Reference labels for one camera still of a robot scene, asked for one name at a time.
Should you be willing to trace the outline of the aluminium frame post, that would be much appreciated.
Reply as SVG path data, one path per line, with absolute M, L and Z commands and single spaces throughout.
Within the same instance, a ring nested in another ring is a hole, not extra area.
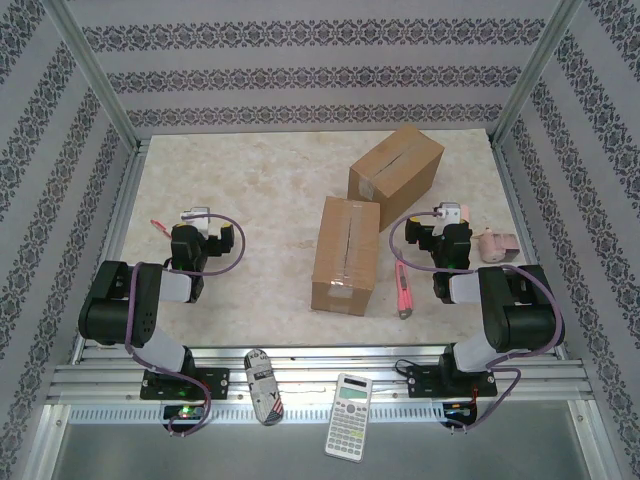
M 89 86 L 105 109 L 120 138 L 129 149 L 137 151 L 140 139 L 133 124 L 66 0 L 40 0 L 40 2 L 72 53 Z
M 495 127 L 489 133 L 489 139 L 493 149 L 497 149 L 504 142 L 583 1 L 584 0 L 558 0 L 549 21 L 541 33 L 539 41 L 527 60 L 512 93 L 498 117 Z

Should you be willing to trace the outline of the pink roller toy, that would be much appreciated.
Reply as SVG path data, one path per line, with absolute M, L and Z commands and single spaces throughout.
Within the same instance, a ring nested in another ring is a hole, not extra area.
M 515 234 L 496 233 L 486 228 L 478 239 L 480 258 L 485 263 L 511 262 L 520 254 Z

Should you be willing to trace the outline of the white scientific calculator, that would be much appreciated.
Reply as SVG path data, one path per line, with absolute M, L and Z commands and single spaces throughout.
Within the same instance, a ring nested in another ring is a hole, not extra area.
M 373 381 L 340 373 L 330 410 L 324 453 L 360 463 L 364 455 Z

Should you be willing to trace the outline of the brown cardboard box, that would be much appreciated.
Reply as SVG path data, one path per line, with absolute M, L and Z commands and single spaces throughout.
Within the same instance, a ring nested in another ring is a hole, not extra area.
M 380 206 L 328 196 L 311 277 L 311 308 L 363 316 L 375 289 Z
M 384 231 L 431 188 L 445 147 L 405 125 L 349 169 L 347 198 L 380 206 Z

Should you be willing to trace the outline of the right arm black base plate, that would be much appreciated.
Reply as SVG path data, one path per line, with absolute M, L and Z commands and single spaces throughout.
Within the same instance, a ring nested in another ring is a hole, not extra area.
M 492 398 L 498 394 L 488 372 L 466 373 L 447 364 L 409 366 L 407 383 L 411 398 Z

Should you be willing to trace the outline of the pink utility knife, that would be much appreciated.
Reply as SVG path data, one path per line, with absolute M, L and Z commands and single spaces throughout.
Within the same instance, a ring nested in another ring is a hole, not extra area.
M 407 267 L 400 260 L 396 260 L 395 262 L 395 276 L 398 315 L 400 319 L 406 320 L 413 313 L 413 297 L 409 283 Z

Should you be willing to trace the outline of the grey metal shelf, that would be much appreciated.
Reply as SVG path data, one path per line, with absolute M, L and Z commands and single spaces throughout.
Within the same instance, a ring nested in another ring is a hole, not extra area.
M 70 425 L 44 411 L 24 480 L 624 480 L 590 401 L 516 401 L 468 434 L 372 423 L 364 456 L 327 456 L 326 424 Z

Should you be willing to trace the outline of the long aluminium frame rail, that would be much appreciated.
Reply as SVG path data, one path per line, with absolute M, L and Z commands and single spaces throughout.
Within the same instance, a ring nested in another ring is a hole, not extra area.
M 434 365 L 441 345 L 361 347 L 268 347 L 274 374 L 286 404 L 328 402 L 337 377 L 350 373 L 373 382 L 377 403 L 405 402 L 405 379 L 397 369 L 406 359 Z M 515 359 L 496 373 L 499 390 L 506 389 L 519 369 L 521 379 L 512 401 L 591 400 L 594 397 L 583 363 L 558 354 Z M 45 397 L 48 404 L 116 404 L 139 401 L 143 369 L 123 350 L 88 344 L 80 360 L 59 365 Z

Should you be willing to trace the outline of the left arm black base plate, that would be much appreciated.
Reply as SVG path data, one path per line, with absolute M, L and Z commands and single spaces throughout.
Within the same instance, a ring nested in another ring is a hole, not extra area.
M 205 386 L 212 400 L 226 400 L 230 371 L 227 368 L 197 367 L 195 379 Z M 203 390 L 192 382 L 175 376 L 144 371 L 141 400 L 204 401 Z

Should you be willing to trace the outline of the aluminium side rail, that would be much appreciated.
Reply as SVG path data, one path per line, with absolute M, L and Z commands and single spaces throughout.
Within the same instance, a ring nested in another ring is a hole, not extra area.
M 73 349 L 69 362 L 77 364 L 83 355 L 85 340 L 78 333 L 78 319 L 99 267 L 105 260 L 119 260 L 129 229 L 133 207 L 147 156 L 149 140 L 144 140 L 125 160 L 113 163 L 100 202 L 93 213 L 94 220 L 89 244 L 83 250 L 82 260 L 88 259 L 87 272 L 76 275 L 73 316 Z
M 532 242 L 526 215 L 522 209 L 520 197 L 514 184 L 508 164 L 499 147 L 493 148 L 492 153 L 499 173 L 505 196 L 509 205 L 511 216 L 519 238 L 522 255 L 528 264 L 539 264 L 539 258 L 534 243 Z

